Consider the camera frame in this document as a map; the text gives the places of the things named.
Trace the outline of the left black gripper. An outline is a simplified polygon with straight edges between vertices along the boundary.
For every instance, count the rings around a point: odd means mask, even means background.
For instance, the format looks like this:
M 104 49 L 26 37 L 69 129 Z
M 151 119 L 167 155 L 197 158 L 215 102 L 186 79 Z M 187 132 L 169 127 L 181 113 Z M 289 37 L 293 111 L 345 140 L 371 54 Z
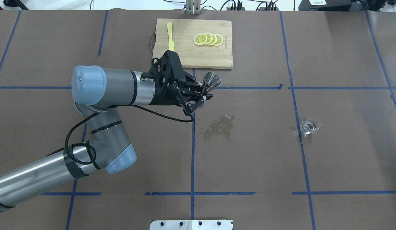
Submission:
M 197 82 L 195 76 L 184 74 L 181 65 L 172 65 L 163 73 L 159 73 L 155 67 L 152 67 L 152 74 L 155 83 L 153 106 L 179 106 L 180 102 L 176 99 L 178 90 L 174 87 L 173 81 L 181 85 L 182 91 L 197 93 L 192 95 L 181 93 L 181 108 L 186 116 L 201 108 L 205 100 L 210 100 L 214 96 L 210 93 L 204 94 L 204 86 Z

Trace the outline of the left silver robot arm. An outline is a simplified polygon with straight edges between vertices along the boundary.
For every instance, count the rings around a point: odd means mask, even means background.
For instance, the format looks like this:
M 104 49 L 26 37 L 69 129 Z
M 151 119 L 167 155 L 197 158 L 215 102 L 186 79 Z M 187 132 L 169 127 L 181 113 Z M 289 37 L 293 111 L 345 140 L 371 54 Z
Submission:
M 0 213 L 94 171 L 117 173 L 133 165 L 137 156 L 119 106 L 180 106 L 194 122 L 192 112 L 212 98 L 210 90 L 182 67 L 167 64 L 149 72 L 75 67 L 71 92 L 84 120 L 68 132 L 61 149 L 0 175 Z

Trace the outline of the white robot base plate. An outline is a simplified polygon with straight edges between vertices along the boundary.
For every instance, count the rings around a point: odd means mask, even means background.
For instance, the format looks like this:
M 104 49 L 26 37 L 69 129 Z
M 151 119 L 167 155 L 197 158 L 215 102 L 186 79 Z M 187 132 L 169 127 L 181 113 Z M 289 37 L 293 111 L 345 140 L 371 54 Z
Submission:
M 232 220 L 157 220 L 153 221 L 150 230 L 233 230 Z

